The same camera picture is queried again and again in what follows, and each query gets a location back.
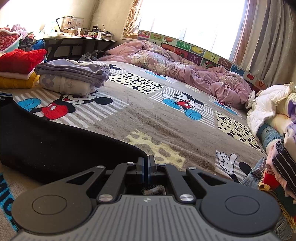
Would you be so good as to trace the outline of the mustard yellow folded sweater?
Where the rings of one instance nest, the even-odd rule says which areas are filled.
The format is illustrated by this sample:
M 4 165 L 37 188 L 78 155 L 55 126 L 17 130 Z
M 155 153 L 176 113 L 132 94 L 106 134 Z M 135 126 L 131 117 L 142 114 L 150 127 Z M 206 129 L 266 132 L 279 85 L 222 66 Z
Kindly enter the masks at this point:
M 30 89 L 38 85 L 40 76 L 32 73 L 28 80 L 1 77 L 0 89 Z

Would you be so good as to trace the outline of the colourful alphabet foam mat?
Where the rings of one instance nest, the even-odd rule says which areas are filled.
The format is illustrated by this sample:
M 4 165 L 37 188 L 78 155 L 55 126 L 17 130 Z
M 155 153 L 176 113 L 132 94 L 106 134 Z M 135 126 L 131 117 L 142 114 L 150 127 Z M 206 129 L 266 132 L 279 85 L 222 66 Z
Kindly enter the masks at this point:
M 227 70 L 235 72 L 244 78 L 255 92 L 267 88 L 267 85 L 263 81 L 230 60 L 183 40 L 144 30 L 138 31 L 137 39 L 150 41 L 206 69 L 223 66 Z

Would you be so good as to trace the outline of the grey-brown window curtain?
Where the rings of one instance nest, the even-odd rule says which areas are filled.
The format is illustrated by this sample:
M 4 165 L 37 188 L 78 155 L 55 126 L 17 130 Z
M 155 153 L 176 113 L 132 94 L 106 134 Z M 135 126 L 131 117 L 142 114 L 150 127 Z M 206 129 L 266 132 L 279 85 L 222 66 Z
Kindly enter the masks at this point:
M 247 1 L 233 61 L 267 86 L 295 82 L 295 1 Z

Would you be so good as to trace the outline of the white puffy jacket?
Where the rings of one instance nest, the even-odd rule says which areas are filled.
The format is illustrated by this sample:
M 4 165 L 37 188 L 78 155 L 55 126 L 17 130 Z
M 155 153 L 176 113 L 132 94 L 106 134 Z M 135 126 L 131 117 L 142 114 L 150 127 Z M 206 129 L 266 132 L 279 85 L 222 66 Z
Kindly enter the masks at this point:
M 272 118 L 276 114 L 276 106 L 285 100 L 291 93 L 295 91 L 293 82 L 284 85 L 273 85 L 266 90 L 260 92 L 258 97 L 248 101 L 246 122 L 255 137 L 257 137 L 258 129 L 264 124 L 264 121 Z

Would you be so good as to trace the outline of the cream satin quilt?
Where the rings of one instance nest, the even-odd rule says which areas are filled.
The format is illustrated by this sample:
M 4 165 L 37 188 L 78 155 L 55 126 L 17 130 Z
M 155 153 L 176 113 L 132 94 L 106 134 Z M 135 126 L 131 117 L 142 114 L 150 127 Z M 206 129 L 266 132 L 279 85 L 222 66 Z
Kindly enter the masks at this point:
M 278 94 L 276 97 L 279 99 L 276 101 L 276 113 L 266 122 L 271 125 L 281 135 L 287 131 L 287 127 L 294 122 L 291 120 L 291 110 L 289 108 L 290 103 L 295 104 L 295 85 L 293 82 L 284 85 L 274 85 L 275 90 L 281 91 L 281 97 Z

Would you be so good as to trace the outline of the pale pink folded garment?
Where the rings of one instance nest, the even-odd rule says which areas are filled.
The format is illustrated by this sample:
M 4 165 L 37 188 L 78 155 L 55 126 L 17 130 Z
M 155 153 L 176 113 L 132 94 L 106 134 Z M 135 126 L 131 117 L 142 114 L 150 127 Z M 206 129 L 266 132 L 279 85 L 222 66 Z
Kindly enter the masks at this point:
M 28 80 L 33 73 L 35 73 L 34 69 L 31 72 L 29 72 L 28 74 L 0 72 L 0 77 Z

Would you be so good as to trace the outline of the Mickey Mouse plush blanket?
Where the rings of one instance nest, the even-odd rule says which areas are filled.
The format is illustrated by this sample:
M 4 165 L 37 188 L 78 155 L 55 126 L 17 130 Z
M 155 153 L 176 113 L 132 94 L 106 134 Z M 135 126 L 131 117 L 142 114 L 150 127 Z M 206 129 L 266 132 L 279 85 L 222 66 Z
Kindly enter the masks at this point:
M 106 84 L 87 96 L 47 90 L 39 82 L 9 93 L 39 117 L 128 143 L 180 170 L 195 166 L 240 182 L 242 164 L 253 167 L 265 155 L 243 112 L 178 80 L 126 63 L 109 67 Z M 1 240 L 17 231 L 12 202 L 41 184 L 1 163 Z

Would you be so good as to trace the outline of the wooden framed window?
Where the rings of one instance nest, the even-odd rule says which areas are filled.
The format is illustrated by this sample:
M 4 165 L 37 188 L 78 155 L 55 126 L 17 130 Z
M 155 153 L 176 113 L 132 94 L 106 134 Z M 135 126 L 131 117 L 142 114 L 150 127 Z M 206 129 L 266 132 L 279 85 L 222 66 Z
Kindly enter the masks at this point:
M 138 30 L 177 38 L 234 60 L 249 1 L 133 1 L 124 38 Z

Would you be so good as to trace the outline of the red knitted sweater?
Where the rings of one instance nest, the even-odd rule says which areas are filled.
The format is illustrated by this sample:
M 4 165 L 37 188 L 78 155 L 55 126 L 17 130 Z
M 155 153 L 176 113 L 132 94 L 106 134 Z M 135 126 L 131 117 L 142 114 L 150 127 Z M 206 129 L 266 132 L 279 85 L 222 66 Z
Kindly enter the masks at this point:
M 12 52 L 5 53 L 0 57 L 1 72 L 28 74 L 44 61 L 46 53 L 45 49 L 28 52 L 15 49 Z

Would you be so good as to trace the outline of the pink crumpled quilt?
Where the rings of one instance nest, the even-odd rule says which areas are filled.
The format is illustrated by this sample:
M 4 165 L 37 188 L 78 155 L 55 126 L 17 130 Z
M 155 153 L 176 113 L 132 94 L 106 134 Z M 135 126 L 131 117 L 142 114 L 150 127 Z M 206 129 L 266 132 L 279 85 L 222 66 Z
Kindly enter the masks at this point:
M 223 66 L 206 69 L 149 41 L 125 42 L 98 60 L 124 62 L 174 78 L 237 109 L 243 108 L 252 92 L 239 74 Z

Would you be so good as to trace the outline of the stack of folded clothes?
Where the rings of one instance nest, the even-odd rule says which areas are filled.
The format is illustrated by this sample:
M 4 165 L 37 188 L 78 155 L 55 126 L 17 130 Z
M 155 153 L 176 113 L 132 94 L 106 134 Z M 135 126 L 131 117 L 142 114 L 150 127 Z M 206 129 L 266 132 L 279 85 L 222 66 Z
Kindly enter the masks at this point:
M 280 135 L 271 126 L 264 124 L 257 132 L 265 151 L 253 169 L 240 184 L 266 192 L 280 206 L 280 218 L 274 234 L 280 240 L 295 240 L 295 124 L 288 125 Z

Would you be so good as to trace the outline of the dark cluttered desk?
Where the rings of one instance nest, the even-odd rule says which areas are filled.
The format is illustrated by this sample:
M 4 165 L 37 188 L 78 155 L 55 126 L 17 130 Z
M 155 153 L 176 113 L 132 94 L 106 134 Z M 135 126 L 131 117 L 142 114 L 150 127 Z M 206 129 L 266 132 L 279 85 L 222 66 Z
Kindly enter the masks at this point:
M 98 50 L 105 52 L 111 48 L 116 41 L 112 39 L 93 38 L 79 36 L 58 35 L 43 37 L 44 48 L 47 51 L 48 61 L 67 58 L 78 60 L 83 54 Z

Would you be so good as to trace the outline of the beige flower-print folded bedding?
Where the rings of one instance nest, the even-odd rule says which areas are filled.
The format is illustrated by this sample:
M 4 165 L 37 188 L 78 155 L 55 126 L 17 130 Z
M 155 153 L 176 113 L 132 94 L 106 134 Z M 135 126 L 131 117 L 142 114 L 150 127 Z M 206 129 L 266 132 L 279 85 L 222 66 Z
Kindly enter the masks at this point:
M 44 89 L 61 94 L 74 94 L 78 96 L 87 96 L 98 90 L 97 87 L 87 82 L 52 74 L 40 75 L 39 85 Z

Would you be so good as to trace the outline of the black fleece-lined garment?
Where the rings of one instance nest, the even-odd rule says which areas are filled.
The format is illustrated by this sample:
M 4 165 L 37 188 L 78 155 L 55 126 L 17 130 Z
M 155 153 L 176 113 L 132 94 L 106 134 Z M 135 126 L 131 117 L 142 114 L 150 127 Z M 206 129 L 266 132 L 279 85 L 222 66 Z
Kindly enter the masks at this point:
M 141 149 L 81 128 L 55 123 L 1 93 L 1 163 L 47 184 L 95 166 L 148 161 Z

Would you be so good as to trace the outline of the folded grey purple blanket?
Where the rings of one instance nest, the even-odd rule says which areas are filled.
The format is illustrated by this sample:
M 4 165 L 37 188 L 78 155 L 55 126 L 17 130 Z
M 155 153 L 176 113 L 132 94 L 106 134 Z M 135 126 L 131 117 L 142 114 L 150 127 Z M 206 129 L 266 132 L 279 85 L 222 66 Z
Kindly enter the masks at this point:
M 112 75 L 108 65 L 69 59 L 40 63 L 35 67 L 35 73 L 37 75 L 51 74 L 80 80 L 97 88 L 102 87 Z

